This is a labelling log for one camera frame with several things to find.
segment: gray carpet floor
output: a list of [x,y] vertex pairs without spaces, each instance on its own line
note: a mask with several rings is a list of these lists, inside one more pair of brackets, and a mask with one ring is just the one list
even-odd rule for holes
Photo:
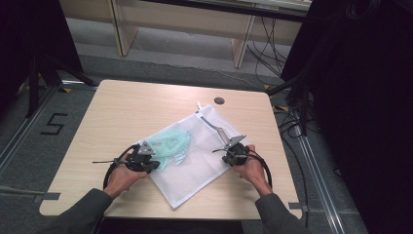
[[[278,85],[282,82],[280,79],[274,79],[271,72],[266,71],[262,66],[256,70],[262,80],[259,81],[255,75],[256,60],[249,54],[245,55],[242,69],[235,69],[232,64],[231,45],[228,43],[229,40],[225,38],[161,30],[141,30],[137,40],[141,47],[145,47],[147,53],[142,53],[137,47],[134,47],[126,58],[119,58],[116,54],[110,25],[74,19],[70,19],[68,22],[85,73],[95,81],[109,78],[250,91],[264,91],[262,81],[272,85]],[[82,32],[88,27],[92,27],[95,33],[85,34]],[[188,44],[192,45],[190,46],[191,50],[187,50]],[[284,50],[285,55],[287,55],[288,48],[281,47],[281,50]],[[148,57],[156,59],[159,63],[174,62],[178,65],[195,66],[215,71],[155,64],[149,61]],[[73,79],[65,72],[60,72],[60,76],[63,79]],[[52,96],[13,161],[0,175],[0,185],[47,191],[94,96],[94,90],[84,86],[72,88],[69,93],[56,92]],[[287,94],[288,91],[283,91],[271,97],[272,105],[285,105]],[[28,91],[24,89],[22,94],[10,105],[8,113],[0,116],[0,149],[6,146],[8,140],[24,120],[27,104]],[[42,132],[56,130],[56,127],[47,126],[54,113],[67,114],[67,116],[56,117],[64,125],[63,128],[56,136],[41,135]],[[288,121],[288,116],[283,113],[277,112],[275,115],[278,125]],[[312,118],[315,118],[316,121],[309,123],[309,141],[333,202],[343,221],[344,229],[346,233],[367,233],[345,183],[341,177],[334,173],[333,156],[325,144],[322,131],[318,128],[317,116]],[[308,196],[308,228],[312,233],[331,233],[298,139],[289,136],[287,132],[283,136],[296,154],[294,156],[287,144],[284,144],[300,202],[305,204],[305,194],[307,193]],[[303,174],[299,170],[297,160],[301,164]],[[306,180],[306,186],[304,186],[303,178]],[[33,203],[33,196],[0,193],[0,198],[0,233],[31,233],[50,220],[50,217],[39,214],[40,204]],[[302,222],[305,223],[305,215],[303,215]],[[260,221],[243,221],[243,229],[245,234],[262,233]]]

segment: black cloth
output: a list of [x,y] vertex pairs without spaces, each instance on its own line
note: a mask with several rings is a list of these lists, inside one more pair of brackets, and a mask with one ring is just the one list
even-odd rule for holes
[[400,8],[413,15],[413,1],[412,0],[393,0]]
[[59,82],[52,72],[62,67],[39,55],[83,71],[59,1],[0,0],[0,117],[28,77],[35,54],[36,69],[50,86]]
[[[105,192],[92,189],[72,208],[52,220],[38,234],[93,233],[94,227],[112,203]],[[255,202],[264,224],[264,233],[310,233],[283,205],[279,196],[269,194]]]

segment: gray sleeve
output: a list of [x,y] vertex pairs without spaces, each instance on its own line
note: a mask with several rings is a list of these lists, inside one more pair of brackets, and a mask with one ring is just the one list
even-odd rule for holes
[[255,202],[264,225],[264,233],[310,233],[300,220],[291,214],[276,194],[261,197]]
[[79,202],[57,216],[36,233],[92,233],[94,227],[112,204],[112,198],[98,189],[89,191]]

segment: left hand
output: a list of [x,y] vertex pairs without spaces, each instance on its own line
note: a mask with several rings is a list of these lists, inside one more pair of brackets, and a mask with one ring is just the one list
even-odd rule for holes
[[130,187],[140,180],[145,178],[148,174],[146,172],[134,172],[128,169],[124,164],[118,165],[116,167],[107,183],[107,187],[103,189],[112,199],[117,198],[122,192],[128,191]]

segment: black curtain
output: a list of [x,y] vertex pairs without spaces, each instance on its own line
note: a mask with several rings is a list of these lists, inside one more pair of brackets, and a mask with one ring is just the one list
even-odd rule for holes
[[83,71],[58,0],[2,0],[0,52],[0,114],[27,78],[35,53]]
[[[413,233],[412,25],[413,15],[386,0],[374,17],[345,19],[327,63],[306,81],[370,233]],[[321,34],[300,31],[286,77],[302,67]]]

